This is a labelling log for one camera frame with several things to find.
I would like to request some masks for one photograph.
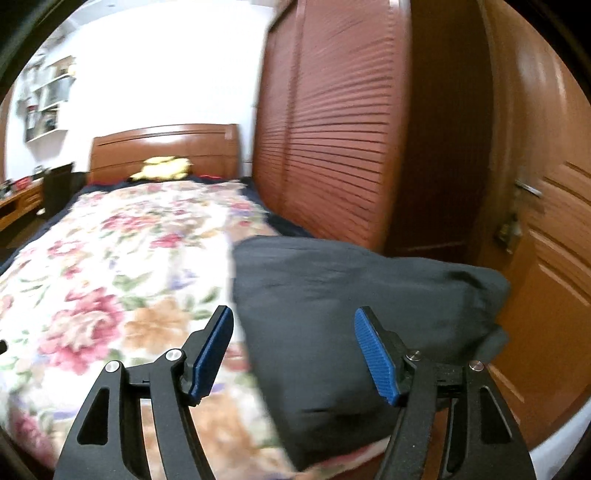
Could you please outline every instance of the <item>red object on desk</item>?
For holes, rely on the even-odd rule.
[[[17,191],[26,189],[31,184],[31,177],[24,177],[14,182]]]

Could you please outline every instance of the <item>black pillow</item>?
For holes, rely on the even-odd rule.
[[[378,395],[355,338],[358,307],[434,361],[489,362],[506,343],[494,319],[509,284],[494,270],[310,238],[254,237],[234,258],[252,370],[299,470],[394,428],[398,411]]]

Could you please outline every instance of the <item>floral bedspread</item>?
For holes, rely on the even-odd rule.
[[[275,235],[242,184],[150,183],[79,197],[0,277],[0,423],[48,467],[103,366],[151,362],[233,307],[232,244]],[[211,395],[191,410],[218,480],[324,480],[384,442],[295,472],[235,333]],[[142,405],[152,478],[164,479],[150,403]]]

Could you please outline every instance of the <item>blue finger pad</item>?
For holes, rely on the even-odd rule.
[[[362,309],[355,312],[355,336],[378,393],[390,405],[394,405],[400,396],[396,384],[396,367]]]
[[[197,403],[211,392],[233,331],[234,318],[232,311],[226,308],[193,367],[193,387],[190,396]]]

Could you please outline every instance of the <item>wooden headboard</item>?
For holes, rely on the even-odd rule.
[[[164,125],[96,137],[90,153],[88,183],[116,183],[142,168],[150,157],[188,158],[194,175],[238,176],[238,126]]]

